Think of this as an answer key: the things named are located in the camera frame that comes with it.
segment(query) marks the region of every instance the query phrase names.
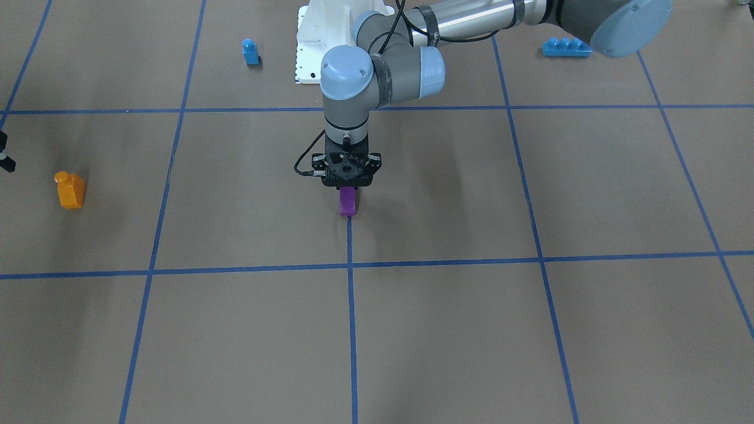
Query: purple block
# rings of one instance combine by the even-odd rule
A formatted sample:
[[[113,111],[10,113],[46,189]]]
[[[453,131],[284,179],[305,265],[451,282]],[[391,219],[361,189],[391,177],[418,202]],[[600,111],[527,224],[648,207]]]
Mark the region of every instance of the purple block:
[[[340,188],[340,216],[352,217],[356,214],[356,189],[354,187]]]

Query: white plastic base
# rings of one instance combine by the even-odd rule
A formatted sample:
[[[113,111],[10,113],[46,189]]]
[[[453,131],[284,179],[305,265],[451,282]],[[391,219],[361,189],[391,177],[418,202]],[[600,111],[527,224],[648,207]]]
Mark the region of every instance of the white plastic base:
[[[339,45],[354,45],[351,24],[366,11],[391,15],[383,0],[310,0],[299,9],[296,83],[319,84],[322,57]]]

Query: light blue cap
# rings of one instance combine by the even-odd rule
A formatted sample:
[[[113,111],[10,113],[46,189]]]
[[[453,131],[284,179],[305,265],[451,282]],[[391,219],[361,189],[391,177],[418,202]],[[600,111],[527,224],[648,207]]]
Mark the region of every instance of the light blue cap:
[[[423,46],[419,50],[421,55],[421,80],[419,82],[419,98],[437,94],[445,85],[445,60],[443,54],[436,47]]]
[[[360,14],[358,18],[356,18],[354,24],[351,25],[351,37],[354,39],[354,43],[357,42],[356,38],[359,36],[359,29],[361,29],[361,26],[364,24],[364,22],[366,22],[366,20],[370,17],[379,14],[380,13],[378,11],[366,11]]]
[[[632,0],[597,28],[589,43],[607,57],[624,57],[646,46],[665,26],[673,0]]]
[[[339,45],[322,58],[322,94],[333,100],[355,97],[372,81],[372,59],[364,49]]]

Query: orange toy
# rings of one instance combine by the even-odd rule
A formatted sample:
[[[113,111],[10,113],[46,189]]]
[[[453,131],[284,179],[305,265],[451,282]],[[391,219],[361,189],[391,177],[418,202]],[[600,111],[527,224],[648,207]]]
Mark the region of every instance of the orange toy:
[[[84,188],[86,183],[76,174],[60,171],[55,174],[57,194],[60,206],[65,209],[78,209],[84,206]]]

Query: blue block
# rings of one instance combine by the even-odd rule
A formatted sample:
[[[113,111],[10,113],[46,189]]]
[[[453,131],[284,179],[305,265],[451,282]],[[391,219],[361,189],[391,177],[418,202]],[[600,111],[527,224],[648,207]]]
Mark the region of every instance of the blue block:
[[[559,57],[589,57],[592,54],[592,48],[578,38],[574,38],[573,41],[567,38],[558,41],[557,38],[552,37],[542,45],[542,54]]]
[[[251,38],[245,39],[241,43],[241,52],[244,53],[244,59],[247,65],[259,65],[259,53],[256,51],[256,44]]]

